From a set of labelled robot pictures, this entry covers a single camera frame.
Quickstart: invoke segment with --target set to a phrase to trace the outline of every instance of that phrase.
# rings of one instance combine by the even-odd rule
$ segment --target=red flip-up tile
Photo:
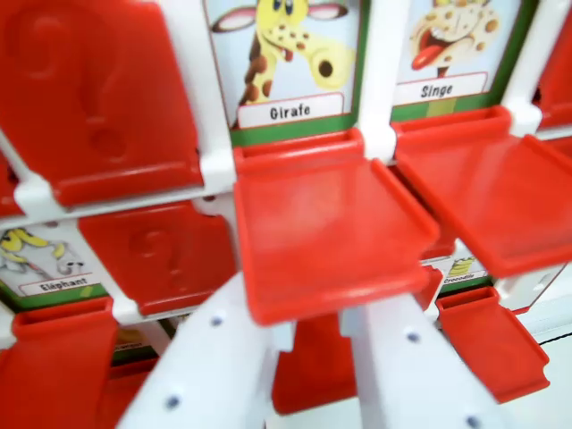
[[[111,299],[17,315],[0,354],[0,421],[22,429],[93,428],[117,336]]]
[[[572,12],[568,13],[564,27],[551,59],[546,64],[538,84],[534,102],[543,111],[541,128],[572,125]]]
[[[248,303],[261,324],[423,288],[431,217],[357,130],[237,149],[235,202]]]
[[[545,143],[556,150],[566,155],[568,158],[572,159],[572,137],[566,137],[564,139],[548,140]]]
[[[84,218],[80,230],[142,315],[201,304],[236,273],[226,221],[190,201]]]
[[[111,369],[97,413],[97,429],[114,429],[155,366],[156,359]]]
[[[572,260],[572,162],[502,107],[394,124],[397,166],[498,278]]]
[[[157,4],[3,1],[0,32],[0,128],[62,204],[202,184]]]
[[[417,192],[417,190],[408,182],[408,180],[403,176],[400,170],[395,166],[392,165],[389,167],[389,170],[395,174],[401,183],[411,192],[419,204],[421,204],[425,210],[427,210],[431,215],[434,217],[434,212],[431,207],[424,202],[423,198]],[[439,239],[434,242],[434,244],[428,248],[423,255],[421,255],[421,260],[426,259],[433,259],[435,257],[448,257],[453,254],[455,251],[455,240],[457,239],[457,235],[453,231],[453,229],[445,222],[441,222],[439,219],[435,219],[439,224]]]
[[[1,152],[0,172],[4,175],[0,181],[0,217],[23,215],[23,212],[20,210],[20,207],[16,204],[16,200],[14,199],[14,191],[16,190],[16,185],[18,185],[18,178]]]
[[[548,387],[548,356],[492,287],[437,300],[442,328],[461,358],[499,402]]]
[[[340,335],[337,314],[302,320],[291,353],[281,353],[273,403],[292,414],[356,396],[351,340]]]
[[[429,308],[429,306],[433,302],[433,298],[435,298],[435,294],[439,289],[441,280],[443,280],[443,274],[441,271],[436,270],[431,266],[426,266],[425,270],[429,274],[429,282],[427,282],[427,284],[423,289],[421,289],[418,293],[415,294],[415,298],[419,303],[419,306],[423,309],[423,311]]]

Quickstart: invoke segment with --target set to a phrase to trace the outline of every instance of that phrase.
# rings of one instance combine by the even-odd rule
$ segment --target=red tongue
[[[413,60],[413,63],[411,63],[411,68],[413,70],[423,69],[426,65],[428,65],[435,58],[437,58],[439,54],[443,52],[443,49],[444,49],[443,46],[437,46],[437,45],[430,45],[428,47],[423,48],[421,52],[417,54],[417,56]]]

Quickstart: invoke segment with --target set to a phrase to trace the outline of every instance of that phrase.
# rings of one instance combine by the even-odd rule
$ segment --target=cartoon monkey
[[[46,251],[54,262],[46,263]],[[83,261],[64,241],[48,241],[24,228],[4,231],[0,239],[0,268],[15,273],[26,273],[28,268],[41,280],[81,274]]]
[[[292,61],[294,54],[303,55],[315,84],[335,90],[348,81],[356,54],[343,44],[312,34],[300,23],[306,17],[320,21],[336,20],[348,13],[337,3],[309,4],[308,0],[257,0],[257,6],[232,9],[212,26],[214,33],[245,29],[256,23],[244,81],[246,88],[239,105],[268,101],[278,62]]]
[[[498,35],[500,21],[490,0],[433,0],[433,9],[409,38],[411,68],[437,67],[437,77],[444,77],[454,63],[485,51]]]

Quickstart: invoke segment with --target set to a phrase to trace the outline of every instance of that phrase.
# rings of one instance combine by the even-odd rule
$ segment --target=question mark
[[[168,287],[173,292],[187,292],[190,281],[183,268],[181,236],[173,237],[165,230],[147,230],[134,234],[130,240],[132,253],[143,257],[146,264],[163,267]]]
[[[35,4],[6,23],[5,44],[29,79],[63,91],[72,87],[96,152],[108,161],[125,154],[126,145],[103,108],[118,52],[114,32],[99,15],[74,4]]]

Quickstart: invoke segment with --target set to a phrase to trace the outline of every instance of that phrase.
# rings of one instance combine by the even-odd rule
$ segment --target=green card border
[[[504,89],[507,87],[512,70],[517,63],[518,54],[525,43],[526,34],[532,23],[534,13],[538,7],[538,0],[523,0],[515,20],[515,25],[510,34],[509,42],[505,47],[504,55],[500,61],[499,69],[494,77],[491,90],[483,94],[458,97],[454,112],[465,112],[501,102]],[[425,118],[431,102],[415,103],[413,105],[399,105],[393,107],[391,112],[392,122],[409,121]]]
[[[300,137],[325,134],[328,132],[342,131],[347,130],[355,125],[358,120],[359,99],[361,97],[361,85],[364,75],[364,61],[366,58],[366,41],[367,29],[369,26],[370,6],[371,0],[360,0],[357,65],[354,78],[351,112],[329,118],[289,122],[282,125],[268,125],[265,127],[246,130],[230,130],[231,141],[234,147],[254,146],[277,140],[297,139]]]

